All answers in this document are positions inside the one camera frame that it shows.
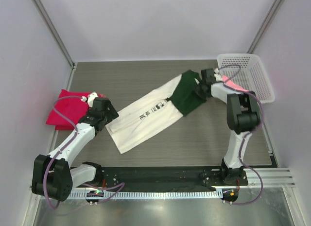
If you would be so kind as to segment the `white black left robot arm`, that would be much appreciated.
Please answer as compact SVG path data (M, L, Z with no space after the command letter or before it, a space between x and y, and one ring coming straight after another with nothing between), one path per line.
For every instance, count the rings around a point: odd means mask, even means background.
M51 199L63 202L72 189L80 185L97 187L104 179L99 164L84 162L76 168L71 165L82 149L119 115L108 98L95 92L79 100L87 105L87 110L77 123L53 109L73 126L73 131L49 154L38 155L34 160L31 191L45 197L47 202Z

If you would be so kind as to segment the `white and green t shirt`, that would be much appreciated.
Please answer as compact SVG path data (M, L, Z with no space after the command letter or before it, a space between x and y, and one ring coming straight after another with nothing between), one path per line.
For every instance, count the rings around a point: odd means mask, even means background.
M206 102L195 90L201 78L188 70L118 112L106 128L124 154L157 135Z

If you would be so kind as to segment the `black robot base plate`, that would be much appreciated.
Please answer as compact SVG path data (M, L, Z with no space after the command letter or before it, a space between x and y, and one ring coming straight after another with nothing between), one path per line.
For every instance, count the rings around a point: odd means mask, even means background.
M104 184L112 187L124 182L133 188L139 184L159 184L193 182L204 186L247 186L248 180L243 168L226 170L222 167L102 167L96 172L91 185Z

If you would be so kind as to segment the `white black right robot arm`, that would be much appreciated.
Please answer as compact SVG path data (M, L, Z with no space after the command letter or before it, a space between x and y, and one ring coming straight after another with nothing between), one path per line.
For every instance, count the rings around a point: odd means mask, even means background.
M226 103L226 122L230 129L227 153L221 162L219 179L235 185L243 178L243 162L248 141L261 125L261 103L255 93L220 75L218 69L204 69L194 91L200 98L217 98Z

